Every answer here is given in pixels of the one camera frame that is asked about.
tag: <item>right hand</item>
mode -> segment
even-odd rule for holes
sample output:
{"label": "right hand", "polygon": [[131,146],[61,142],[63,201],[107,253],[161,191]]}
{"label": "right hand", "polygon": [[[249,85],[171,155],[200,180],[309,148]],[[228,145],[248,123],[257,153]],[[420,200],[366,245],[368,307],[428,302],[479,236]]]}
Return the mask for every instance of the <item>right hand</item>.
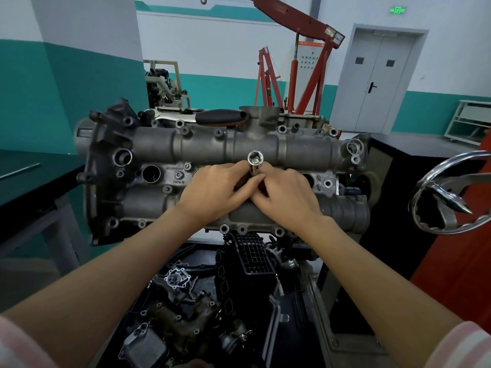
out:
{"label": "right hand", "polygon": [[257,190],[251,200],[274,222],[302,237],[312,223],[324,216],[307,178],[293,169],[281,170],[263,162],[259,172],[266,175],[267,194]]}

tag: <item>green exit sign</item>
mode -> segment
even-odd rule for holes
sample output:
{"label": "green exit sign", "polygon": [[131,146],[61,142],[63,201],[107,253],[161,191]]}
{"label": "green exit sign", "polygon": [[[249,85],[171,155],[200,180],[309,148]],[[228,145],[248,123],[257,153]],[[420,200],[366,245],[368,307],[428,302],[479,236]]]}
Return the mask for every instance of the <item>green exit sign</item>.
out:
{"label": "green exit sign", "polygon": [[404,14],[405,12],[406,8],[404,6],[396,6],[389,11],[390,14]]}

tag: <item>ratchet handle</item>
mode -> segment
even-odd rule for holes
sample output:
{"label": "ratchet handle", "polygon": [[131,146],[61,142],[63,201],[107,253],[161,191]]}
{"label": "ratchet handle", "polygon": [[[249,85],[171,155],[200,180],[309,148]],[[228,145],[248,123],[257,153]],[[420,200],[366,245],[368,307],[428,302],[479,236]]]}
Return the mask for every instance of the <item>ratchet handle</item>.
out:
{"label": "ratchet handle", "polygon": [[206,127],[231,127],[245,123],[249,118],[246,111],[239,110],[208,110],[195,115],[196,123]]}

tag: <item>door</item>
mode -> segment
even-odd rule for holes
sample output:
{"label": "door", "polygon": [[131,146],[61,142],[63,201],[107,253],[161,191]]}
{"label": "door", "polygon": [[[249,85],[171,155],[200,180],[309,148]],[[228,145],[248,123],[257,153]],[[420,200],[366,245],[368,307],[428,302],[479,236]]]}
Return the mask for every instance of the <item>door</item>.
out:
{"label": "door", "polygon": [[415,38],[355,31],[334,100],[332,126],[345,131],[382,131]]}

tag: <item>white wall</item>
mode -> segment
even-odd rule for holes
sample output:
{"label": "white wall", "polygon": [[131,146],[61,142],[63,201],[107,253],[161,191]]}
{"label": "white wall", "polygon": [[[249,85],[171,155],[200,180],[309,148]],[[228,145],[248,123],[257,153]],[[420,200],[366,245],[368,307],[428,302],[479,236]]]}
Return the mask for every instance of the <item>white wall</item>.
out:
{"label": "white wall", "polygon": [[32,4],[44,42],[142,60],[135,0],[32,0]]}
{"label": "white wall", "polygon": [[43,41],[31,0],[0,0],[0,39]]}
{"label": "white wall", "polygon": [[[142,1],[157,3],[157,0]],[[232,1],[222,0],[220,4]],[[309,12],[310,0],[284,1]],[[248,0],[245,3],[240,0],[240,5],[238,2],[232,6],[252,5]],[[257,79],[261,48],[270,49],[280,68],[295,42],[294,32],[275,23],[145,11],[138,11],[137,15],[143,58],[177,60],[181,73]]]}
{"label": "white wall", "polygon": [[[405,6],[402,15],[390,8]],[[408,90],[491,97],[491,0],[322,0],[319,19],[347,36],[332,52],[337,85],[353,24],[429,30]]]}

